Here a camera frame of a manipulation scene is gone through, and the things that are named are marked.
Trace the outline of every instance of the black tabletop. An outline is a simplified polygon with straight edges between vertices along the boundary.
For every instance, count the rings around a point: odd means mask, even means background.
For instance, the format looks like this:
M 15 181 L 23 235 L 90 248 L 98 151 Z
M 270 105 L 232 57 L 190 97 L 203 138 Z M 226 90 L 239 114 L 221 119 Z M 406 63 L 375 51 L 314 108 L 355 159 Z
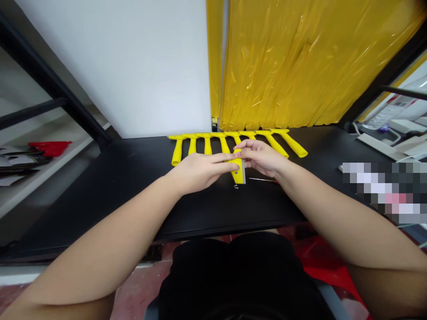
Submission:
M 275 134 L 290 160 L 360 202 L 363 200 L 342 183 L 338 166 L 343 162 L 390 161 L 335 126 L 294 128 L 289 135 L 308 151 L 307 157 L 298 158 L 282 137 Z M 266 141 L 263 136 L 257 139 Z M 227 143 L 232 150 L 233 138 L 228 137 Z M 212 138 L 211 144 L 213 153 L 221 152 L 218 138 Z M 165 136 L 114 141 L 4 258 L 49 256 L 65 250 L 97 222 L 171 170 L 174 147 L 175 141 Z M 185 140 L 183 156 L 188 148 L 189 140 Z M 197 151 L 203 150 L 204 140 L 198 139 Z M 208 189 L 182 197 L 155 241 L 276 228 L 306 221 L 280 185 L 249 177 L 265 178 L 247 169 L 247 184 L 235 189 L 231 174 L 224 174 Z

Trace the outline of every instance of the screwdriver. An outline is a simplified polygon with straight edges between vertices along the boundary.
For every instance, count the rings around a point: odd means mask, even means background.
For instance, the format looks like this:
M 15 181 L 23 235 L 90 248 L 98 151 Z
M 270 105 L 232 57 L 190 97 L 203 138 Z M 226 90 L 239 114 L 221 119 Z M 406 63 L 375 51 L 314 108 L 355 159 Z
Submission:
M 249 178 L 249 179 L 252 179 L 252 180 L 260 180 L 260 181 L 267 181 L 267 182 L 273 182 L 273 183 L 278 183 L 278 181 L 277 181 L 277 180 L 267 180 L 267 179 L 257 179 L 257 178 Z

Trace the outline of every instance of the yellow curtain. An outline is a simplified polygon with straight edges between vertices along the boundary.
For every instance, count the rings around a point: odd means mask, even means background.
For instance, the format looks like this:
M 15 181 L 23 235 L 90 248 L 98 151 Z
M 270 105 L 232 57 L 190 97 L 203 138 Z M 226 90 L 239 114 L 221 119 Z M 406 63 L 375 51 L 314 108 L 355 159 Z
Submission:
M 219 117 L 222 85 L 222 12 L 223 0 L 206 0 L 208 25 L 210 110 Z
M 425 18 L 420 0 L 230 0 L 220 128 L 338 122 Z

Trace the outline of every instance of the black shorts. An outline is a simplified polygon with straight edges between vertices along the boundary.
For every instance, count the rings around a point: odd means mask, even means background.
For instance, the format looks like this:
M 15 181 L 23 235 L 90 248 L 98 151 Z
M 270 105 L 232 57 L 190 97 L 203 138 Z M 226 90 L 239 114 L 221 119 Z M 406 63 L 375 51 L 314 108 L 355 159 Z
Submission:
M 271 232 L 175 249 L 159 293 L 165 319 L 334 319 L 292 244 Z

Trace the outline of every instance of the floor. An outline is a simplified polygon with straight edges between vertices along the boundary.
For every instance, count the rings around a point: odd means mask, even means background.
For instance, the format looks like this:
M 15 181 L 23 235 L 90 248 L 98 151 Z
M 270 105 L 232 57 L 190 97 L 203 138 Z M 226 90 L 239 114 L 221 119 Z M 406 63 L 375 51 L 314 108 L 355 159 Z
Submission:
M 295 241 L 295 228 L 280 228 L 278 233 L 294 243 L 303 245 L 303 241 Z M 220 237 L 224 242 L 231 242 L 239 234 Z M 162 281 L 168 276 L 172 265 L 172 254 L 180 242 L 162 245 L 162 261 L 151 266 L 136 268 L 129 278 L 116 292 L 113 313 L 110 320 L 143 319 L 147 306 L 158 295 Z M 0 287 L 0 315 L 26 289 L 28 284 Z M 335 288 L 353 320 L 365 320 L 367 310 L 346 291 Z

